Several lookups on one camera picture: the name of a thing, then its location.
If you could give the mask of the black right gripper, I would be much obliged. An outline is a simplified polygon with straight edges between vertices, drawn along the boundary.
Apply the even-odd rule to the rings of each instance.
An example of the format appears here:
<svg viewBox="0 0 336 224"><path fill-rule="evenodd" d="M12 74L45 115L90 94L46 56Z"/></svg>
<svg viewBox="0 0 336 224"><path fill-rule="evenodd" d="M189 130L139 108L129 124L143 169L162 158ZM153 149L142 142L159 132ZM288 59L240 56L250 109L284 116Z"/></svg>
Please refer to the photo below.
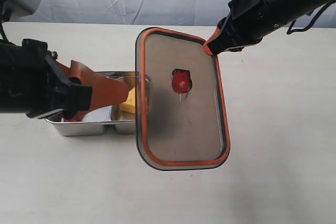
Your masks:
<svg viewBox="0 0 336 224"><path fill-rule="evenodd" d="M261 39L254 38L251 32L252 23L264 5L265 0L231 0L229 14L218 22L214 33L203 44L204 52L214 56L260 43Z"/></svg>

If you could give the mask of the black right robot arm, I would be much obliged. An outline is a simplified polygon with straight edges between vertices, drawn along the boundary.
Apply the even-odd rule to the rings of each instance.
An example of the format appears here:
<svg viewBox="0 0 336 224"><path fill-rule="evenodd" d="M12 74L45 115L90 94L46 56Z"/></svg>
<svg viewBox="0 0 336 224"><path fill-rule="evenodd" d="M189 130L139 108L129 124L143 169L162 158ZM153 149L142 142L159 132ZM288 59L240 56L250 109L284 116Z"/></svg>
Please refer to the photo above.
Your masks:
<svg viewBox="0 0 336 224"><path fill-rule="evenodd" d="M309 30L335 0L231 0L229 14L221 19L203 45L208 55L241 51L260 43L288 25L287 34Z"/></svg>

